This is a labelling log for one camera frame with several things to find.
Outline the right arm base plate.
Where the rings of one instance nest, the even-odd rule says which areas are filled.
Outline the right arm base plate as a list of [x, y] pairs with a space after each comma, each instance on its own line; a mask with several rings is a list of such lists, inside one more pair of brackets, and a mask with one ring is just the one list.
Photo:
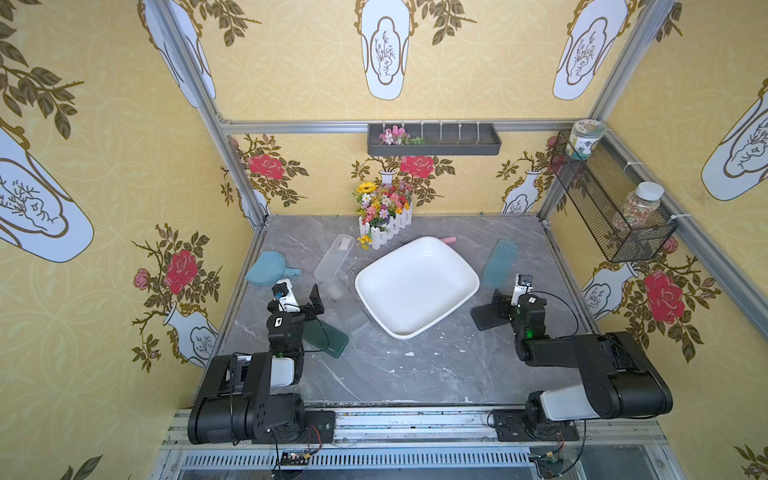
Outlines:
[[523, 410], [495, 409], [487, 418], [500, 442], [573, 442], [581, 439], [574, 421], [553, 421]]

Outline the dark green pencil case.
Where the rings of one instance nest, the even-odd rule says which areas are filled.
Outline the dark green pencil case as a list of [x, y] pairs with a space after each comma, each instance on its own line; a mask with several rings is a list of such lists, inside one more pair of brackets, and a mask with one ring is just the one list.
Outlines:
[[315, 351], [327, 353], [333, 358], [340, 358], [349, 344], [347, 334], [321, 320], [304, 323], [303, 340]]

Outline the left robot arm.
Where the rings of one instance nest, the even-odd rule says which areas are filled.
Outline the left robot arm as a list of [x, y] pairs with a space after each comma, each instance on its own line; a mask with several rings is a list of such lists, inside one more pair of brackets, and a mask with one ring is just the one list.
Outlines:
[[232, 353], [210, 360], [187, 422], [192, 444], [321, 444], [332, 431], [325, 417], [306, 413], [299, 394], [271, 392], [272, 374], [277, 370], [287, 373], [289, 385], [300, 381], [306, 353], [304, 325], [325, 312], [317, 285], [312, 287], [309, 302], [292, 310], [281, 303], [286, 291], [273, 287], [266, 352]]

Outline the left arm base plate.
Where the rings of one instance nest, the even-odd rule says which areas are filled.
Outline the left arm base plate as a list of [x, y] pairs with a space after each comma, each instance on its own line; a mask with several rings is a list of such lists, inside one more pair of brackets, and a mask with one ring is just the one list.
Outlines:
[[279, 445], [308, 443], [310, 445], [330, 444], [334, 440], [336, 415], [333, 411], [310, 410], [279, 418], [265, 428], [252, 444], [273, 443]]

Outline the teal translucent pencil case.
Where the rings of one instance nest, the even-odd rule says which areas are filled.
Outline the teal translucent pencil case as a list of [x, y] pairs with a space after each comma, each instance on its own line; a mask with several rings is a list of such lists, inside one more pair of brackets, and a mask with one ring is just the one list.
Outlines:
[[501, 239], [494, 247], [481, 275], [481, 284], [501, 289], [507, 281], [518, 253], [518, 245], [509, 239]]

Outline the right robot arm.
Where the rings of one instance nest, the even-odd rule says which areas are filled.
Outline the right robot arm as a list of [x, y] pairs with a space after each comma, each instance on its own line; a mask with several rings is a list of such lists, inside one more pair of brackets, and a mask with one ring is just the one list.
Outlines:
[[576, 440], [575, 424], [594, 419], [652, 419], [671, 412], [671, 389], [627, 332], [546, 333], [546, 300], [532, 293], [504, 295], [496, 290], [490, 304], [472, 313], [476, 326], [509, 325], [515, 351], [529, 367], [570, 368], [580, 382], [528, 396], [522, 410], [495, 410], [494, 428], [509, 441], [520, 428], [528, 437]]

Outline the black pencil case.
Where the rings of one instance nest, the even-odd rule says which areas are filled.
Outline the black pencil case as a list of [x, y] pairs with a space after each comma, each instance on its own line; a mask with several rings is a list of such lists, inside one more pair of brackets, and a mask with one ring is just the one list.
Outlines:
[[486, 331], [510, 323], [509, 317], [499, 313], [491, 304], [473, 308], [471, 310], [471, 318], [478, 331]]

